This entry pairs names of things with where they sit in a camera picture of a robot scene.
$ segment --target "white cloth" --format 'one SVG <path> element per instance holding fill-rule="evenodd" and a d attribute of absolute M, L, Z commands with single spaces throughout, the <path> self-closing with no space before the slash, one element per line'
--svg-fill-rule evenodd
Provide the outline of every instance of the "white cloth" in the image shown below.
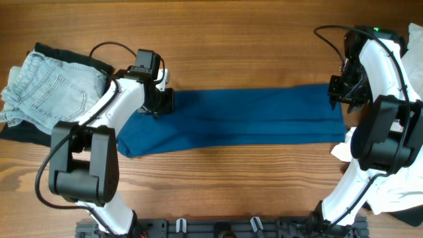
<path fill-rule="evenodd" d="M 413 89 L 423 98 L 423 27 L 410 24 L 408 52 L 402 63 Z M 346 135 L 346 141 L 335 146 L 332 154 L 342 161 L 351 161 L 351 136 L 355 128 Z M 374 214 L 396 212 L 423 204 L 423 152 L 420 150 L 415 162 L 408 168 L 391 175 L 383 181 L 376 192 L 367 199 Z"/>

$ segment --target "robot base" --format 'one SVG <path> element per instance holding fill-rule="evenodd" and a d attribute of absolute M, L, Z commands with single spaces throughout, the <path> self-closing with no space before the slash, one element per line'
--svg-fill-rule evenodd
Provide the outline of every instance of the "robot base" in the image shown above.
<path fill-rule="evenodd" d="M 250 220 L 234 221 L 187 221 L 186 233 L 182 230 L 176 232 L 176 221 L 165 219 L 139 219 L 138 222 L 147 230 L 149 238 L 218 238 L 219 231 L 216 227 L 223 224 L 230 226 L 231 231 L 237 238 L 335 238 L 332 235 L 321 235 L 312 233 L 307 236 L 301 231 L 301 224 L 307 217 L 286 217 L 280 219 L 264 219 L 261 221 L 263 230 L 258 235 L 253 231 Z M 97 238 L 101 232 L 95 222 L 77 223 L 75 238 Z M 369 230 L 365 217 L 356 217 L 352 229 L 345 238 L 368 238 Z"/>

